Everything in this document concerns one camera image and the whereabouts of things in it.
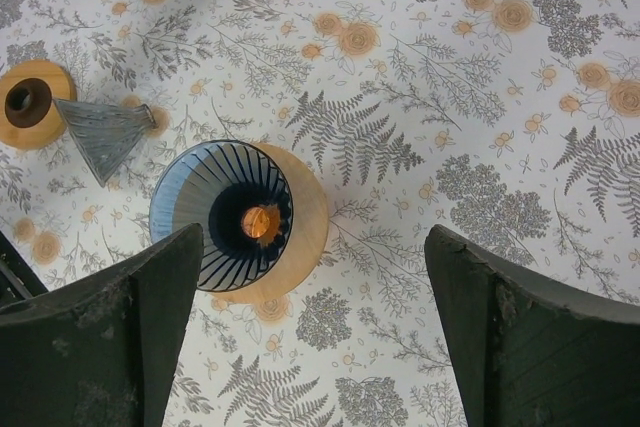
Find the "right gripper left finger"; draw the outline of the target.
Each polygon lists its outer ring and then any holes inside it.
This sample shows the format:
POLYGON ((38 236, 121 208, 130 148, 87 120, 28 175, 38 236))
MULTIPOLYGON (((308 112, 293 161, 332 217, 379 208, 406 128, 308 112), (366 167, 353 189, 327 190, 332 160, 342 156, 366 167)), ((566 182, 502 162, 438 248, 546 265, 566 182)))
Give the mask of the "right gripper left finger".
POLYGON ((160 426, 191 311, 203 231, 1 306, 4 426, 160 426))

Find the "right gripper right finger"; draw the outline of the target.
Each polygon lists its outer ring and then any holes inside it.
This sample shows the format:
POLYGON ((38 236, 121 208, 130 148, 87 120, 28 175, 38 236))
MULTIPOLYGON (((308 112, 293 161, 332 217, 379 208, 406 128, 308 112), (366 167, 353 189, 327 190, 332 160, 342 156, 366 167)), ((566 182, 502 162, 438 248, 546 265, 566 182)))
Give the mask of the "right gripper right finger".
POLYGON ((636 426, 639 308, 435 225, 429 279, 471 426, 636 426))

